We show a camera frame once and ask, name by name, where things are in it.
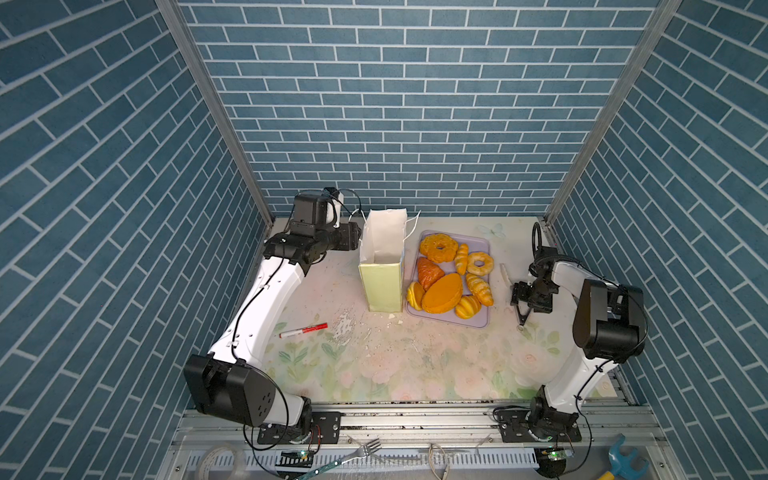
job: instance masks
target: metal bracket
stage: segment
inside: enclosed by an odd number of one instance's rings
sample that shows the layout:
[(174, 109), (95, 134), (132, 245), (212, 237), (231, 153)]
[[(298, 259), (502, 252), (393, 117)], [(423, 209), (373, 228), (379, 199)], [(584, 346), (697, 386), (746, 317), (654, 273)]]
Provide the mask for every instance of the metal bracket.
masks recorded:
[[(341, 412), (312, 412), (312, 422), (310, 423), (310, 431), (320, 427), (320, 441), (324, 445), (335, 445), (339, 443), (339, 428), (341, 427)], [(274, 442), (280, 439), (283, 429), (278, 426), (270, 426), (266, 429), (259, 430), (259, 439), (257, 442), (259, 445), (272, 445)], [(291, 445), (288, 436), (284, 438), (277, 445)]]
[[(528, 412), (524, 410), (500, 410), (496, 413), (497, 417), (501, 420), (498, 423), (498, 430), (502, 434), (502, 441), (504, 443), (541, 441), (528, 428), (527, 414)], [(581, 431), (578, 429), (578, 425), (574, 424), (568, 428), (567, 433), (561, 433), (558, 442), (567, 445), (569, 440), (571, 443), (581, 441)]]

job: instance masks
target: table surface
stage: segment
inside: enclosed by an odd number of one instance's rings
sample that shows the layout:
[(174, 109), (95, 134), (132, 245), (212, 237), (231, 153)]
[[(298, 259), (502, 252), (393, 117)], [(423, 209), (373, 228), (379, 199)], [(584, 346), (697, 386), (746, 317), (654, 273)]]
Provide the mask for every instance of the table surface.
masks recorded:
[[(570, 294), (556, 294), (553, 313), (531, 314), (522, 331), (509, 306), (511, 291), (499, 265), (506, 266), (512, 282), (530, 280), (535, 221), (421, 217), (406, 241), (403, 291), (423, 230), (490, 241), (495, 305), (482, 329), (411, 316), (405, 308), (401, 313), (369, 312), (358, 271), (359, 251), (329, 252), (312, 267), (280, 315), (266, 348), (267, 373), (285, 392), (313, 402), (530, 399), (575, 348), (571, 325), (576, 304)], [(282, 230), (285, 222), (278, 219), (274, 231)], [(277, 335), (323, 322), (328, 329), (286, 339)], [(593, 396), (616, 396), (607, 377)]]

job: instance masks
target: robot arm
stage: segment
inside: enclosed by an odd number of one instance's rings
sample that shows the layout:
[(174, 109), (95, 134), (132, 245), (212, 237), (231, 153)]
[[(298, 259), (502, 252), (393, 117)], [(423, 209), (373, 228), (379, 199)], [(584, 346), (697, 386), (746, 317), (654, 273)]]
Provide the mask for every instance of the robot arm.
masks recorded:
[(285, 425), (289, 438), (307, 433), (310, 400), (277, 398), (262, 358), (280, 313), (310, 267), (328, 250), (357, 248), (360, 228), (339, 220), (342, 205), (335, 189), (296, 195), (289, 230), (266, 242), (256, 281), (237, 315), (207, 355), (192, 355), (184, 365), (199, 412), (250, 426)]
[[(530, 284), (518, 282), (512, 289), (511, 304), (518, 309), (520, 326), (530, 313), (551, 313), (552, 295), (560, 289), (570, 293), (577, 304), (573, 322), (576, 348), (531, 401), (531, 431), (547, 438), (574, 424), (584, 399), (610, 370), (642, 353), (647, 324), (642, 290), (595, 276), (578, 260), (559, 254), (554, 247), (544, 247), (538, 224), (534, 226), (533, 253), (528, 270), (535, 279)], [(526, 314), (519, 313), (519, 302), (528, 304)]]

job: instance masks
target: white paper bag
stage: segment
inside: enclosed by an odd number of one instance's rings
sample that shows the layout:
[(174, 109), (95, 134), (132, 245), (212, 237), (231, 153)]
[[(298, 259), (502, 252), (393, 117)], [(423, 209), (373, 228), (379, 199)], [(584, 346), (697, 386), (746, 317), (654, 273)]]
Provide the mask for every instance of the white paper bag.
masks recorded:
[(360, 276), (372, 312), (402, 311), (405, 209), (371, 210), (360, 241)]

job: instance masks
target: purple tray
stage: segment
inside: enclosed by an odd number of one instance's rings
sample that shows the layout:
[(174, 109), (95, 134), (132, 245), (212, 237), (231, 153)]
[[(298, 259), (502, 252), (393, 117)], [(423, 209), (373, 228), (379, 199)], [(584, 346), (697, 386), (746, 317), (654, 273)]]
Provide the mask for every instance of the purple tray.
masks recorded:
[[(424, 237), (427, 235), (432, 235), (433, 233), (445, 233), (446, 235), (450, 236), (453, 240), (456, 240), (459, 245), (462, 243), (466, 243), (467, 247), (469, 247), (469, 253), (473, 252), (486, 252), (487, 254), (491, 254), (491, 244), (485, 239), (485, 238), (477, 238), (477, 237), (468, 237), (466, 235), (458, 235), (457, 233), (448, 233), (448, 232), (438, 232), (437, 230), (424, 230), (419, 237), (419, 245), (421, 245), (422, 240), (424, 240)], [(419, 257), (423, 257), (424, 255), (419, 253), (419, 249), (416, 249), (416, 258), (413, 260), (413, 271), (411, 272), (411, 282), (418, 282), (419, 281), (419, 272), (416, 269), (416, 262), (419, 261)], [(438, 263), (438, 266), (442, 268), (442, 270), (445, 272), (446, 275), (449, 273), (456, 273), (456, 265), (453, 262), (443, 262)], [(488, 275), (484, 275), (481, 277), (483, 280), (488, 282)], [(464, 293), (463, 295), (469, 295), (469, 288), (467, 288), (467, 283), (462, 278), (462, 282), (464, 284)], [(475, 314), (473, 317), (468, 319), (460, 319), (456, 316), (453, 310), (446, 312), (446, 313), (427, 313), (425, 311), (419, 312), (417, 309), (413, 308), (410, 303), (406, 302), (406, 310), (408, 313), (410, 313), (413, 316), (421, 316), (422, 318), (428, 318), (432, 320), (440, 320), (442, 322), (448, 322), (448, 323), (455, 323), (457, 325), (463, 325), (463, 326), (471, 326), (476, 329), (481, 329), (484, 326), (488, 325), (488, 318), (490, 317), (490, 311), (488, 310), (487, 306), (483, 306), (477, 314)]]

